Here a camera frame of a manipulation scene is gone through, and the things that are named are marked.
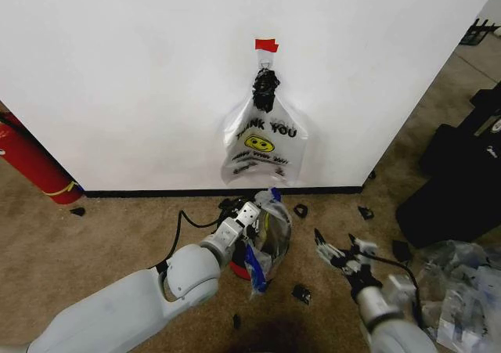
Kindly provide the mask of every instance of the red object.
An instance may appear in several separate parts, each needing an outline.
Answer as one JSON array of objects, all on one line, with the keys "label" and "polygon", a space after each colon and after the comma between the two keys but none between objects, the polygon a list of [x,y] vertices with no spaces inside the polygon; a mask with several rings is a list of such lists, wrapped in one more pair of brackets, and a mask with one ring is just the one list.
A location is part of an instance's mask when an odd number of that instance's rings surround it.
[{"label": "red object", "polygon": [[275,44],[275,39],[270,40],[260,40],[256,38],[256,49],[266,50],[268,52],[276,53],[279,48],[278,44]]},{"label": "red object", "polygon": [[[3,117],[25,130],[23,124],[7,113]],[[72,203],[83,194],[77,183],[28,134],[0,123],[0,154],[24,177],[58,204]]]},{"label": "red object", "polygon": [[235,275],[237,275],[238,277],[241,277],[242,279],[245,280],[251,279],[251,276],[249,275],[249,272],[247,272],[246,268],[240,267],[233,261],[229,262],[229,267],[232,269],[233,272],[235,272]]}]

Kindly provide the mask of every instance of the smiley face print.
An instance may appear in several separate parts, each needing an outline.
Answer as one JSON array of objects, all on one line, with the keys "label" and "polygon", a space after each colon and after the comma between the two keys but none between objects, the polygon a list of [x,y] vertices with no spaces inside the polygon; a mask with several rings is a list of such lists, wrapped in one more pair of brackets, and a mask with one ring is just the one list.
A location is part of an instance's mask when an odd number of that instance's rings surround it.
[{"label": "smiley face print", "polygon": [[260,152],[272,152],[275,149],[273,143],[257,135],[251,135],[245,139],[245,145]]}]

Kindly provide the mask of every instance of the fire extinguisher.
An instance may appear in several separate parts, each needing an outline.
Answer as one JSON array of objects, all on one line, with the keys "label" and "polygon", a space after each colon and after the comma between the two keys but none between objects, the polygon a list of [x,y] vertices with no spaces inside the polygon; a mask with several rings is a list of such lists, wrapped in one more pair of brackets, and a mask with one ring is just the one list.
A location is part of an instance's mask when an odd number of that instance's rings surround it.
[{"label": "fire extinguisher", "polygon": [[0,157],[58,204],[72,203],[83,194],[78,184],[12,113],[0,115]]}]

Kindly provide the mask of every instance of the red tape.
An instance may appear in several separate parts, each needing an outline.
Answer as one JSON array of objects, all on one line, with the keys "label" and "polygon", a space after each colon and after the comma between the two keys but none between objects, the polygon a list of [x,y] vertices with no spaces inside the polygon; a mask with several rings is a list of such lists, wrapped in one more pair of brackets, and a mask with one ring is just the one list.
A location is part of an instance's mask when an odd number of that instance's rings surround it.
[{"label": "red tape", "polygon": [[256,49],[266,50],[268,52],[276,53],[279,48],[278,44],[275,44],[275,39],[260,40],[256,38]]}]

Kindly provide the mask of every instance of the white robotic arm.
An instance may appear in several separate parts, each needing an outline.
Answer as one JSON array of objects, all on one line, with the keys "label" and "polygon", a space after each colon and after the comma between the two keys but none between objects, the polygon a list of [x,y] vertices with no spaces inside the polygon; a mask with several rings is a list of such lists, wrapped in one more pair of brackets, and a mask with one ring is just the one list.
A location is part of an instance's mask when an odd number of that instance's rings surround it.
[{"label": "white robotic arm", "polygon": [[401,306],[413,297],[416,287],[404,276],[390,276],[383,288],[372,276],[369,258],[375,255],[377,245],[350,238],[351,249],[339,250],[315,229],[317,253],[329,265],[339,268],[351,285],[351,296],[359,306],[362,331],[370,351],[437,353],[430,338],[418,326],[404,320]]},{"label": "white robotic arm", "polygon": [[[189,244],[157,267],[132,273],[61,311],[33,342],[1,348],[0,353],[126,352],[162,330],[174,317],[218,291],[218,279],[234,243],[258,218],[259,208],[244,204],[200,245]],[[164,281],[175,296],[168,301]]]}]

